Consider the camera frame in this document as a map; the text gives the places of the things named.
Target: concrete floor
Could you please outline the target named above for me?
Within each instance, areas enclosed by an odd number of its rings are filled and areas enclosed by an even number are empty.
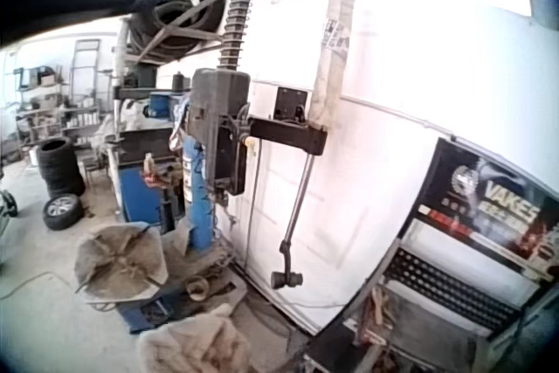
[[[74,292],[73,265],[81,239],[117,221],[105,174],[96,173],[95,190],[88,189],[81,198],[86,216],[65,231],[49,231],[41,218],[48,195],[38,169],[18,162],[4,172],[2,188],[16,198],[20,216],[10,221],[0,238],[3,359],[17,373],[137,372],[136,337],[128,333],[122,318],[115,311],[96,312]],[[41,273],[47,274],[2,299]],[[288,343],[297,341],[293,337],[301,341],[302,335],[283,319],[271,313],[255,316],[246,304],[238,307],[233,320],[252,344],[257,371],[280,366],[288,358]]]

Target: ladder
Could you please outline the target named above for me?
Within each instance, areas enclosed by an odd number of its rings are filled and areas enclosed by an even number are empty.
[[[91,39],[79,39],[76,41],[73,47],[73,58],[72,58],[72,67],[70,67],[70,97],[73,99],[73,96],[76,94],[74,92],[75,89],[75,80],[76,80],[76,71],[81,69],[91,69],[93,74],[92,80],[92,98],[95,99],[95,95],[97,94],[97,68],[99,66],[99,51],[101,46],[101,40],[99,38],[91,38]],[[93,62],[91,60],[91,53],[87,52],[95,52],[93,57]],[[80,56],[84,57],[84,61],[86,63],[80,63]]]

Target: cloth rag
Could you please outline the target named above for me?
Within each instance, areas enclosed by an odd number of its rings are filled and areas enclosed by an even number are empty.
[[[138,340],[141,373],[246,373],[250,344],[223,304],[207,314],[143,333]]]

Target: metal grate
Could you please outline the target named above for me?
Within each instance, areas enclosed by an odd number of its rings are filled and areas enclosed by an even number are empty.
[[[384,276],[396,280],[492,331],[504,328],[519,311],[456,280],[417,256],[398,249]]]

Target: vakes sign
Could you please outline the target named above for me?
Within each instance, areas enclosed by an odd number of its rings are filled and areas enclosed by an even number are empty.
[[[559,202],[525,176],[440,139],[417,218],[527,277],[559,273]]]

